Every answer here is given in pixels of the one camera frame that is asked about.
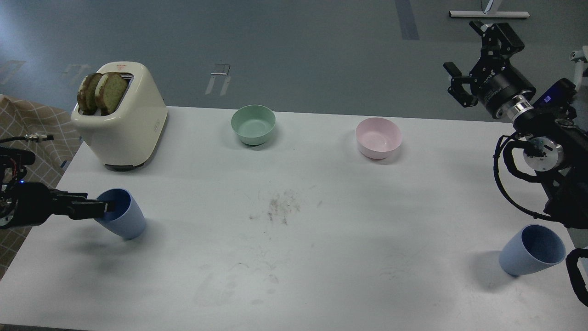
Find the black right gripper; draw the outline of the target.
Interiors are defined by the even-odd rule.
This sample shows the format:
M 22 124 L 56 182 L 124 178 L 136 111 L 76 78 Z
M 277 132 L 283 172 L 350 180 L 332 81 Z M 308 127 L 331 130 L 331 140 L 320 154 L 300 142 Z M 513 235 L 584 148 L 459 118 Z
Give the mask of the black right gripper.
M 493 119 L 517 119 L 532 109 L 536 94 L 536 88 L 510 62 L 525 44 L 508 23 L 472 20 L 469 26 L 481 38 L 480 56 L 467 75 L 453 62 L 443 63 L 450 75 L 447 92 L 464 108 L 481 103 Z

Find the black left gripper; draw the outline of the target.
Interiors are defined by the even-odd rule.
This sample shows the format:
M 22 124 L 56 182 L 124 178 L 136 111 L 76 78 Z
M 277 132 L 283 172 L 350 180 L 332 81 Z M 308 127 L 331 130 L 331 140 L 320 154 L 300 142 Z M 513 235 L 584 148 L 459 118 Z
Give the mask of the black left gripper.
M 115 211 L 115 201 L 87 200 L 87 197 L 88 193 L 50 189 L 43 183 L 17 182 L 1 191 L 0 228 L 38 226 L 53 213 L 82 220 L 103 218 L 107 212 Z

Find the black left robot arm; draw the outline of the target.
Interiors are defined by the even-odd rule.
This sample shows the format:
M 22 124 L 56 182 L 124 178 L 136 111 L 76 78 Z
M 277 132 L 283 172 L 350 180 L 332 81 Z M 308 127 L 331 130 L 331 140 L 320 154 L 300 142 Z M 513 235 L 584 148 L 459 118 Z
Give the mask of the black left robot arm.
M 53 140 L 53 135 L 27 134 L 1 140 L 0 220 L 2 229 L 29 228 L 46 222 L 52 215 L 74 220 L 103 217 L 115 211 L 115 201 L 88 199 L 86 193 L 52 189 L 40 182 L 27 182 L 27 166 L 35 163 L 32 151 L 7 147 L 13 141 Z

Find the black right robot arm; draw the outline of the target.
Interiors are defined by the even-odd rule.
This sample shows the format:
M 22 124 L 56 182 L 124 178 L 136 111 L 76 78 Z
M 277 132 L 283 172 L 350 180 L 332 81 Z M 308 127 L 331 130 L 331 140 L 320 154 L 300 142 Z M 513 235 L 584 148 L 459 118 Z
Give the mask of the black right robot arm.
M 510 62 L 525 47 L 516 32 L 508 23 L 473 20 L 469 25 L 481 38 L 480 56 L 468 74 L 452 62 L 443 64 L 450 75 L 447 92 L 464 108 L 481 103 L 493 119 L 507 117 L 512 122 L 513 134 L 501 136 L 494 149 L 498 190 L 534 219 L 585 230 L 587 134 L 573 121 L 575 84 L 561 78 L 531 103 L 536 88 Z M 542 212 L 524 208 L 510 197 L 501 182 L 500 160 L 514 177 L 542 185 L 548 197 Z

